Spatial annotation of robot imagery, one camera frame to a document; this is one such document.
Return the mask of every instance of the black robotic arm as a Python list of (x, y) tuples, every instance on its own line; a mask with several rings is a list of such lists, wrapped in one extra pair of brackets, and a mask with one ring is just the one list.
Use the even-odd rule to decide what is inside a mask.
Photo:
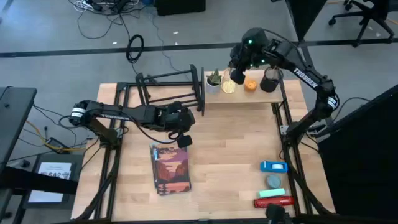
[(106, 105), (91, 100), (83, 100), (72, 109), (69, 122), (74, 126), (84, 126), (100, 137), (104, 147), (119, 148), (120, 135), (115, 129), (109, 129), (96, 118), (118, 119), (132, 121), (138, 129), (148, 138), (160, 142), (147, 133), (141, 127), (154, 131), (169, 132), (169, 139), (177, 141), (179, 147), (192, 144), (190, 136), (184, 136), (190, 127), (195, 124), (195, 118), (188, 108), (184, 108), (181, 102), (176, 101), (169, 105), (140, 105), (135, 108)]
[(288, 40), (269, 40), (262, 28), (252, 28), (242, 37), (240, 44), (231, 51), (230, 67), (235, 68), (231, 79), (243, 84), (243, 72), (250, 67), (270, 64), (291, 71), (310, 88), (316, 91), (315, 107), (299, 122), (292, 123), (286, 130), (289, 142), (298, 144), (308, 128), (315, 122), (325, 119), (339, 105), (332, 80), (320, 75), (313, 67), (306, 65), (295, 46)]

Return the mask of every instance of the book cover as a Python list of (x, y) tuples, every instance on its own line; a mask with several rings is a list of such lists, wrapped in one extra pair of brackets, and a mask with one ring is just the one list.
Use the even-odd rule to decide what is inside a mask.
[(191, 189), (187, 148), (175, 144), (150, 145), (155, 187), (159, 195), (187, 192)]

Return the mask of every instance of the orange object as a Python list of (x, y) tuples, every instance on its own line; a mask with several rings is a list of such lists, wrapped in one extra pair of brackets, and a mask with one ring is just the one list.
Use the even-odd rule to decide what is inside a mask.
[(257, 82), (255, 80), (251, 80), (246, 78), (246, 81), (244, 82), (244, 89), (247, 91), (254, 91), (257, 88)]

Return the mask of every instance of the small succulent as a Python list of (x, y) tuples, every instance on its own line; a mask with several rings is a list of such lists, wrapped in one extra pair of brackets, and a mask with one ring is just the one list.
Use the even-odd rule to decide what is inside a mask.
[(207, 76), (210, 85), (217, 86), (221, 84), (221, 75), (218, 73), (218, 69), (216, 69), (211, 75)]

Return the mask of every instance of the gray floor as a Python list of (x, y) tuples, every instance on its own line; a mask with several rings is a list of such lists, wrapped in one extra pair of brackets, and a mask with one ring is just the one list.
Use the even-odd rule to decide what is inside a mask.
[[(0, 8), (6, 0), (0, 0)], [(327, 5), (309, 30), (306, 40), (355, 39), (360, 26), (357, 18), (339, 19), (334, 27), (329, 27), (329, 18), (343, 12), (341, 4)], [(152, 25), (152, 9), (143, 10), (141, 18), (126, 17), (130, 33), (141, 34), (147, 46), (160, 45), (156, 29)], [(113, 26), (109, 34), (98, 40), (82, 37), (77, 29), (76, 12), (67, 0), (14, 0), (8, 11), (2, 13), (0, 24), (0, 52), (25, 52), (40, 50), (71, 50), (125, 47), (127, 35), (123, 26)], [(391, 13), (392, 19), (398, 14)], [(203, 13), (167, 17), (155, 17), (160, 28), (160, 36), (165, 45), (212, 44), (237, 42), (250, 27), (264, 27), (297, 40), (285, 2), (271, 4), (264, 0), (217, 0), (207, 1)], [(398, 32), (398, 26), (390, 24)], [(102, 34), (109, 26), (104, 17), (84, 13), (81, 26), (86, 35)], [(365, 33), (365, 38), (376, 38), (376, 33), (387, 37), (376, 24)], [(342, 101), (352, 96), (374, 98), (398, 82), (396, 57), (398, 45), (362, 45), (357, 49), (348, 45), (309, 47), (316, 69), (333, 79)], [(166, 52), (172, 56), (178, 69), (194, 64), (206, 70), (223, 69), (229, 61), (229, 49), (180, 50)], [(70, 113), (74, 103), (85, 99), (96, 99), (100, 83), (133, 82), (134, 72), (124, 54), (69, 55), (56, 57), (0, 58), (1, 86), (31, 86), (38, 89), (35, 103), (38, 106)], [(168, 60), (160, 52), (144, 52), (136, 63), (139, 72), (160, 74), (171, 72)], [(315, 102), (315, 93), (303, 85), (305, 99), (309, 108)], [(340, 118), (363, 104), (352, 101), (342, 110)], [(41, 130), (49, 127), (49, 136), (54, 136), (65, 144), (73, 144), (73, 136), (53, 125), (36, 110), (32, 110), (29, 120)], [(78, 142), (88, 134), (78, 130)], [(40, 144), (39, 140), (26, 132), (22, 139)], [(44, 147), (33, 147), (18, 142), (12, 158), (46, 151)], [(18, 198), (12, 199), (9, 210), (13, 211)], [(28, 210), (24, 223), (65, 222), (70, 211)]]

